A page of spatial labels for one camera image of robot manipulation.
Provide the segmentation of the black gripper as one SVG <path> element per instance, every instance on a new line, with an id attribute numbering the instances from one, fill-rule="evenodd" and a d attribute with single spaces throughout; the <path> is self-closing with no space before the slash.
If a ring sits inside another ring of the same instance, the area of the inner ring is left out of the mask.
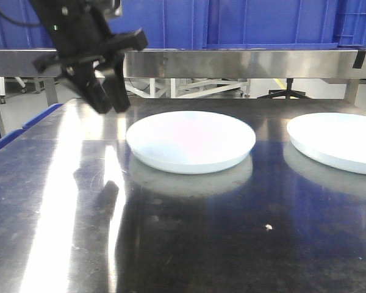
<path id="1" fill-rule="evenodd" d="M 79 95 L 97 113 L 111 108 L 125 112 L 130 107 L 123 74 L 124 54 L 148 45 L 143 29 L 114 34 L 107 21 L 120 16 L 121 1 L 31 1 L 32 8 L 47 31 L 56 54 L 33 61 L 39 73 L 61 66 L 60 81 Z M 96 70 L 94 61 L 104 58 Z"/>

